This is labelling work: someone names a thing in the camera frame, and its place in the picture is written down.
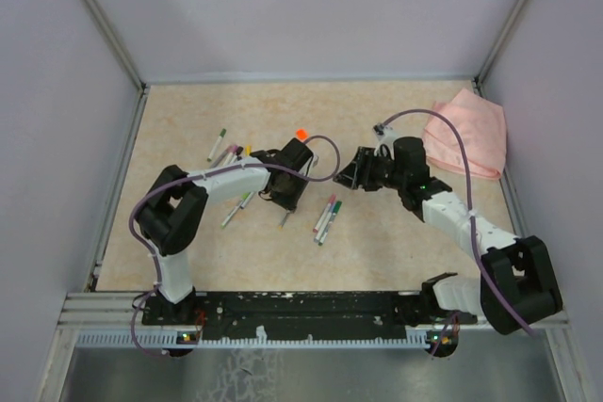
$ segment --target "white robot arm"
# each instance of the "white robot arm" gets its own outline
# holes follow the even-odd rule
[[[382,187],[397,190],[407,210],[446,233],[472,259],[470,218],[474,217],[481,264],[513,309],[528,323],[561,310],[561,293],[548,251],[540,239],[517,237],[469,212],[448,185],[431,177],[420,138],[399,137],[383,124],[373,130],[379,145],[359,147],[352,162],[335,176],[337,183],[365,191]],[[515,276],[513,268],[524,275]],[[503,334],[518,328],[483,277],[469,279],[445,274],[433,279],[429,290],[442,310],[485,315]]]
[[[280,151],[252,153],[252,156],[226,166],[221,174],[206,179],[197,177],[216,170],[186,173],[176,166],[165,168],[150,192],[183,178],[194,177],[195,180],[151,197],[135,217],[145,240],[156,251],[161,276],[160,294],[169,303],[178,304],[194,292],[187,247],[195,237],[206,206],[250,192],[267,192],[271,201],[287,211],[295,210],[307,182],[284,171],[258,168],[253,164],[279,165],[306,172],[313,160],[309,148],[294,138]],[[238,169],[227,170],[227,167]],[[172,200],[179,201],[177,206]]]

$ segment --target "pink towel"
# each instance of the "pink towel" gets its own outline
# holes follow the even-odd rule
[[[507,154],[507,126],[500,105],[463,88],[449,103],[435,103],[433,110],[454,124],[463,138],[472,176],[500,179]],[[463,159],[450,128],[431,117],[423,134],[428,160],[441,169],[464,174]]]

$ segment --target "orange marker cap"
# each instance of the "orange marker cap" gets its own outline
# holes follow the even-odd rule
[[[299,141],[304,141],[308,137],[310,137],[310,135],[306,132],[305,129],[298,129],[295,133],[295,136],[298,138]]]

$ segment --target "speckled surface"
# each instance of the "speckled surface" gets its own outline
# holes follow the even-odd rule
[[[221,84],[152,87],[118,212],[106,250],[98,290],[142,290],[155,280],[146,250],[127,230],[130,210],[170,164],[205,169],[205,158],[220,129],[227,143],[255,150],[281,148],[298,128],[326,134],[340,147],[342,165],[359,145],[374,146],[372,126],[412,107],[448,102],[468,81],[320,82]],[[393,123],[404,135],[420,137],[427,118],[404,117]],[[320,159],[315,174],[329,174],[334,153],[312,142]],[[464,176],[440,169],[462,198]],[[343,201],[323,247],[312,228],[329,196]],[[502,228],[511,221],[498,182],[474,181],[477,209]],[[254,199],[230,225],[220,223],[237,200],[213,206],[189,248],[197,290],[404,290],[418,289],[445,271],[477,275],[475,264],[434,228],[402,207],[391,190],[349,191],[333,182],[310,184],[298,211],[282,230],[284,211]]]

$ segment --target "purple cable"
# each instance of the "purple cable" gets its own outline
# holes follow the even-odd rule
[[[401,116],[404,116],[404,115],[409,115],[411,113],[427,113],[429,115],[435,116],[436,118],[439,118],[450,128],[450,130],[456,137],[456,140],[459,143],[459,148],[461,150],[461,156],[463,157],[464,174],[465,174],[466,185],[467,185],[467,209],[469,210],[469,212],[472,211],[473,210],[473,196],[471,195],[471,174],[469,172],[469,159],[467,158],[467,153],[464,148],[463,139],[461,138],[459,131],[456,130],[456,127],[454,127],[454,124],[452,124],[449,121],[449,119],[446,118],[444,115],[441,115],[432,110],[428,110],[426,108],[412,108],[410,110],[405,110],[403,112],[399,112],[396,115],[389,117],[387,120],[385,120],[383,122],[383,124],[388,125],[393,120],[395,120]],[[511,317],[513,319],[515,319],[515,322],[517,322],[517,324],[519,324],[519,326],[522,329],[524,329],[528,335],[530,335],[532,337],[536,336],[536,332],[532,329],[532,327],[530,327],[530,325],[528,325],[528,323],[524,319],[521,318],[521,316],[517,313],[517,311],[513,309],[513,306],[511,306],[511,304],[507,301],[507,299],[500,293],[500,291],[497,288],[497,284],[492,280],[492,278],[486,271],[485,267],[483,266],[483,263],[481,262],[481,259],[480,259],[480,252],[478,250],[478,239],[477,239],[478,227],[476,225],[475,216],[471,215],[469,217],[469,223],[471,224],[471,248],[473,250],[473,257],[475,258],[475,262],[478,265],[478,269],[480,270],[481,277],[486,281],[486,284],[488,284],[488,287],[490,287],[490,290],[492,290],[492,293],[495,295],[495,297],[497,298],[498,302],[502,305],[502,307],[507,311],[507,313],[509,313],[511,315]]]
[[[444,327],[440,330],[440,334],[437,338],[437,343],[435,343],[435,347],[430,353],[430,355],[432,355],[433,357],[435,356],[435,352],[437,352],[437,349],[440,347],[440,344],[442,344],[442,340],[444,339],[444,333],[446,333],[446,330],[448,330],[448,327],[454,321],[457,315],[459,315],[459,312],[455,311],[444,321]]]
[[[317,138],[328,141],[331,144],[331,146],[333,146],[333,149],[335,151],[335,159],[336,159],[335,170],[329,176],[325,176],[322,178],[313,178],[311,176],[306,176],[304,174],[301,174],[293,169],[288,169],[287,167],[282,167],[280,165],[273,165],[273,164],[242,165],[242,164],[234,163],[234,164],[229,165],[228,167],[222,167],[219,169],[214,169],[212,171],[208,171],[205,174],[200,174],[197,176],[188,176],[186,178],[178,179],[176,181],[172,181],[170,183],[161,185],[158,188],[156,188],[155,190],[152,190],[149,193],[147,193],[144,197],[142,197],[142,199],[139,202],[136,203],[136,205],[134,206],[134,209],[132,209],[132,212],[130,213],[130,218],[128,218],[128,229],[130,230],[130,233],[134,236],[134,238],[136,240],[138,240],[151,253],[151,256],[153,257],[153,264],[155,265],[155,272],[157,274],[157,281],[156,281],[153,289],[144,295],[144,297],[140,301],[140,304],[134,310],[134,314],[132,315],[132,320],[130,321],[130,334],[132,335],[132,341],[134,342],[134,345],[137,348],[139,348],[140,350],[142,350],[144,353],[146,353],[149,356],[153,356],[153,357],[166,356],[166,355],[158,355],[158,354],[155,354],[153,352],[146,350],[143,346],[140,345],[140,343],[136,337],[136,318],[137,318],[140,310],[142,309],[142,306],[144,305],[144,303],[154,293],[156,293],[159,290],[159,287],[161,287],[161,284],[163,282],[163,279],[161,276],[161,266],[159,265],[159,258],[157,257],[157,251],[155,250],[155,248],[153,246],[151,246],[151,244],[149,244],[149,242],[147,242],[144,239],[144,237],[142,237],[142,235],[137,233],[136,229],[134,228],[135,218],[138,215],[140,209],[142,209],[142,207],[152,197],[154,197],[155,195],[157,195],[161,192],[168,190],[169,188],[176,187],[177,185],[181,185],[181,184],[185,184],[185,183],[199,181],[200,179],[210,178],[212,176],[218,176],[219,174],[227,173],[228,171],[233,171],[235,169],[278,169],[280,171],[284,171],[286,173],[292,174],[294,176],[297,176],[298,178],[301,178],[301,179],[311,182],[311,183],[323,183],[325,181],[330,181],[339,172],[339,166],[341,164],[341,155],[339,153],[339,149],[337,148],[337,145],[335,144],[335,142],[326,136],[311,136],[311,137],[307,138],[303,143],[308,143]]]

